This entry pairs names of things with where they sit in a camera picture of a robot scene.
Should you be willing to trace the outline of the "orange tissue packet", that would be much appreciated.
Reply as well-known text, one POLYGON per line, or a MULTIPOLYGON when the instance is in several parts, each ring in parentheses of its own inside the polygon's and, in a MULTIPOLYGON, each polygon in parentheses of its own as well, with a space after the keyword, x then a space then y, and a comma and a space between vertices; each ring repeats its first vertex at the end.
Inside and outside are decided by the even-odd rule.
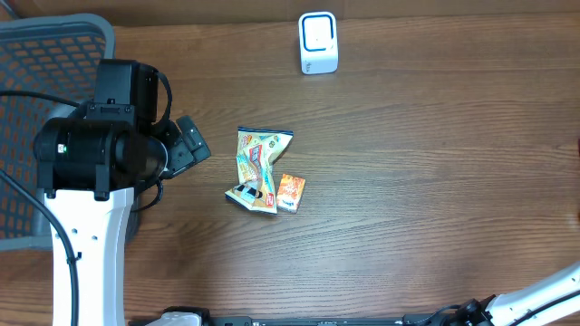
POLYGON ((276 195, 279 209, 295 214, 300 205, 305 188, 305 179, 284 174, 276 195))

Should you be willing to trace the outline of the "yellow snack packet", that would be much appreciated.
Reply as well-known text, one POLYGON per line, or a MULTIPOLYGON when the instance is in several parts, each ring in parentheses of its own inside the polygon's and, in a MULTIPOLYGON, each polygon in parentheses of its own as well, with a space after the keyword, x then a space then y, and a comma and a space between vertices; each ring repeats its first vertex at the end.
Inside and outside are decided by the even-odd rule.
POLYGON ((290 130, 237 128, 238 185, 225 192, 228 200, 258 213, 277 213, 272 166, 285 151, 290 130))

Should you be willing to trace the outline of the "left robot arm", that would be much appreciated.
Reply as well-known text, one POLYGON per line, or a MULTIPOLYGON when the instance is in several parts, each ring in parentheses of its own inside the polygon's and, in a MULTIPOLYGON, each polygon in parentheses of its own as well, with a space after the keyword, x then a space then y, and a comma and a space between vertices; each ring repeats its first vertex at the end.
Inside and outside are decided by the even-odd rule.
POLYGON ((137 197, 210 155, 189 116, 87 101, 34 141, 53 238, 53 324, 122 325, 124 255, 137 197))

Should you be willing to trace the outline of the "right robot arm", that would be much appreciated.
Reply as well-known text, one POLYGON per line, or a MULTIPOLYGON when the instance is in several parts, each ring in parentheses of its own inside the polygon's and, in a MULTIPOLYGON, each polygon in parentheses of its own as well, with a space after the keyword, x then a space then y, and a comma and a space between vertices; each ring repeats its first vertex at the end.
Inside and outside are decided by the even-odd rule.
POLYGON ((525 289, 471 300, 444 325, 542 326, 579 312, 579 262, 525 289))

